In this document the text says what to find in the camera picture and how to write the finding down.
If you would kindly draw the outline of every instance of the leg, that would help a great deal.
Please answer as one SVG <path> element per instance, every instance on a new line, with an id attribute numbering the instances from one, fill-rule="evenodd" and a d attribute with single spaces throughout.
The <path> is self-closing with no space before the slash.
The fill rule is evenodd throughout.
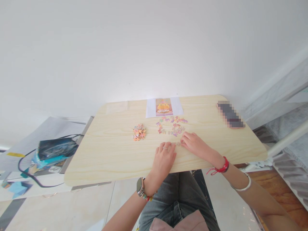
<path id="1" fill-rule="evenodd" d="M 199 210 L 210 230 L 220 230 L 203 192 L 190 172 L 179 173 L 179 202 Z"/>
<path id="2" fill-rule="evenodd" d="M 170 173 L 153 200 L 144 207 L 139 220 L 140 230 L 148 229 L 153 219 L 177 200 L 179 200 L 179 173 Z"/>

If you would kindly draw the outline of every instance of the phone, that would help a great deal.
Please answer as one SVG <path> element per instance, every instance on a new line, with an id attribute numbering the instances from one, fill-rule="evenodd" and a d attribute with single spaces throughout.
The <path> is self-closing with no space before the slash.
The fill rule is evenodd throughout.
<path id="1" fill-rule="evenodd" d="M 218 110 L 230 128 L 244 128 L 245 124 L 229 101 L 218 101 Z"/>

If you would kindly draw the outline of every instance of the white wall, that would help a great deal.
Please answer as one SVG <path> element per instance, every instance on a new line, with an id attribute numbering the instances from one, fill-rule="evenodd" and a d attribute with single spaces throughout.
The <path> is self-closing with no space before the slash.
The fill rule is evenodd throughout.
<path id="1" fill-rule="evenodd" d="M 48 116 L 95 115 L 106 102 L 222 94 L 246 106 L 308 46 L 307 9 L 306 0 L 0 1 L 0 148 Z"/>

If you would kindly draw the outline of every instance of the black cable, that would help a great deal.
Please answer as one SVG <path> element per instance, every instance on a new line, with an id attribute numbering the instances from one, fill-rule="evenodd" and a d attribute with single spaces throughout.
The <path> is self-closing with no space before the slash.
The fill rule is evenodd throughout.
<path id="1" fill-rule="evenodd" d="M 77 137 L 77 136 L 84 136 L 84 135 L 81 135 L 81 134 L 72 134 L 72 135 L 74 135 L 74 137 L 72 137 L 72 139 L 75 138 L 75 137 Z M 60 137 L 60 138 L 57 138 L 57 139 L 66 138 L 66 137 L 72 136 L 72 135 L 63 136 L 63 137 Z M 28 177 L 30 177 L 32 180 L 34 180 L 41 188 L 52 188 L 52 187 L 56 187 L 56 186 L 59 186 L 59 185 L 64 184 L 64 182 L 63 182 L 63 183 L 61 183 L 61 184 L 54 185 L 54 186 L 45 186 L 45 185 L 42 185 L 42 184 L 38 181 L 38 179 L 36 179 L 35 176 L 33 176 L 32 174 L 27 173 L 27 172 L 21 170 L 21 168 L 20 168 L 20 163 L 21 163 L 21 161 L 22 161 L 27 155 L 31 154 L 31 153 L 34 152 L 35 150 L 36 150 L 36 149 L 33 149 L 31 152 L 29 152 L 28 154 L 26 154 L 24 157 L 22 157 L 22 158 L 19 160 L 19 162 L 18 162 L 18 170 L 21 171 L 23 174 L 27 175 Z"/>

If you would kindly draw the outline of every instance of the wood grain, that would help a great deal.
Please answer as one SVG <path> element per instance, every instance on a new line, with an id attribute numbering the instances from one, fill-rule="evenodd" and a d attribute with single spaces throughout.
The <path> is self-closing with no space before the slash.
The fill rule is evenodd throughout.
<path id="1" fill-rule="evenodd" d="M 265 160 L 266 149 L 252 130 L 230 129 L 222 119 L 216 104 L 226 100 L 220 95 L 180 98 L 188 124 L 186 131 L 197 133 L 212 148 L 226 156 L 233 164 Z M 159 117 L 145 118 L 146 100 L 129 101 L 128 110 L 106 113 L 118 103 L 102 106 L 65 172 L 65 182 L 71 186 L 146 176 L 152 167 L 155 149 L 161 142 L 179 142 L 180 137 L 159 134 Z M 133 141 L 133 128 L 143 124 L 145 140 Z M 166 131 L 172 124 L 163 123 Z M 210 167 L 182 147 L 176 148 L 177 157 L 171 172 Z"/>
<path id="2" fill-rule="evenodd" d="M 250 177 L 268 191 L 303 231 L 308 231 L 308 212 L 275 169 L 251 172 Z M 260 218 L 265 230 L 268 228 Z"/>

